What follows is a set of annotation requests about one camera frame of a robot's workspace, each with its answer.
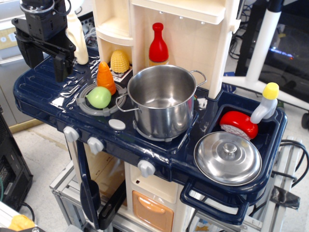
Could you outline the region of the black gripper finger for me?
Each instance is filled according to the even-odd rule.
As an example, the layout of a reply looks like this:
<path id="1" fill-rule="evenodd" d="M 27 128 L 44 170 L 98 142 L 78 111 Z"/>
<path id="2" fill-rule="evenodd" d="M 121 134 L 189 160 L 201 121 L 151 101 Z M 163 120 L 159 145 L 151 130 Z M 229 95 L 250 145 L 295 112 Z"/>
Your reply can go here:
<path id="1" fill-rule="evenodd" d="M 72 74 L 75 56 L 73 53 L 59 53 L 54 58 L 54 71 L 56 82 L 63 82 Z"/>
<path id="2" fill-rule="evenodd" d="M 35 46 L 35 42 L 31 38 L 27 38 L 21 35 L 16 34 L 16 41 L 18 48 L 30 68 L 35 68 L 43 60 L 43 51 Z"/>

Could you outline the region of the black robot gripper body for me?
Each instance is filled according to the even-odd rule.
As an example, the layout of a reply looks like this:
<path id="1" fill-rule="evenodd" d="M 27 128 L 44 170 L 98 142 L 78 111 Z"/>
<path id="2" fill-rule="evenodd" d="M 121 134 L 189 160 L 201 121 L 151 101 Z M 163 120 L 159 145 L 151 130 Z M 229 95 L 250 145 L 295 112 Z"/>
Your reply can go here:
<path id="1" fill-rule="evenodd" d="M 33 39 L 36 47 L 54 57 L 74 53 L 75 46 L 66 37 L 69 0 L 21 0 L 20 9 L 26 18 L 12 20 L 15 35 Z"/>

